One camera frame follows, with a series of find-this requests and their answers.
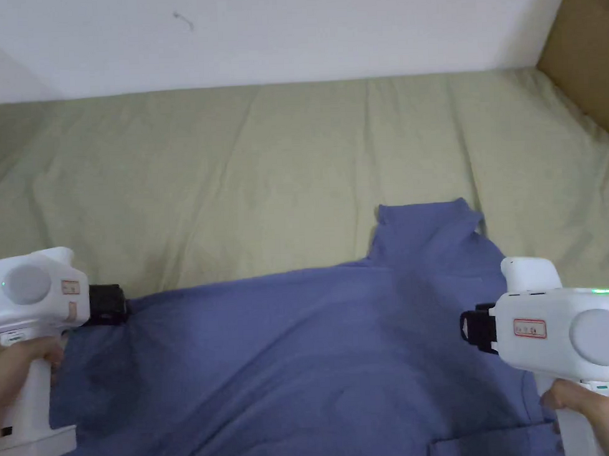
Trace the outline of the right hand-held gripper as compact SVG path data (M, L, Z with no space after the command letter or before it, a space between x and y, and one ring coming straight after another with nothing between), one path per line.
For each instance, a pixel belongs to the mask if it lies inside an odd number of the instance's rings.
M564 287L547 259L502 259L507 291L460 317L463 339L534 375L542 396L557 379L609 397L609 289ZM555 411L565 456L606 456L586 418Z

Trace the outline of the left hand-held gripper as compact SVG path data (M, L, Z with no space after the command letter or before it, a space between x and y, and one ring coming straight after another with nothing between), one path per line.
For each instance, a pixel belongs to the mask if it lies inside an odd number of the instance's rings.
M54 247L0 260L0 345L51 336L83 325L117 326L128 319L119 285L92 285L72 265L74 254ZM76 428L53 429L49 363L31 364L25 385L1 425L0 456L61 456L76 449Z

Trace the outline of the person's left hand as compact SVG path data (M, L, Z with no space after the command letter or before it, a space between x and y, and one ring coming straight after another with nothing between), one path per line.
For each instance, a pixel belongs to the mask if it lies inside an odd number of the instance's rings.
M31 364L43 360L58 368L63 359L61 344L50 336L21 341L9 347L0 345L0 430L7 410L24 386Z

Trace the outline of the person's right hand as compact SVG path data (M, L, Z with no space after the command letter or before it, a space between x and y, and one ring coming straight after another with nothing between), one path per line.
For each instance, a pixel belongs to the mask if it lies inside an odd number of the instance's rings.
M599 395L572 381L557 379L540 398L553 410L569 409L583 415L593 429L600 447L609 456L609 397Z

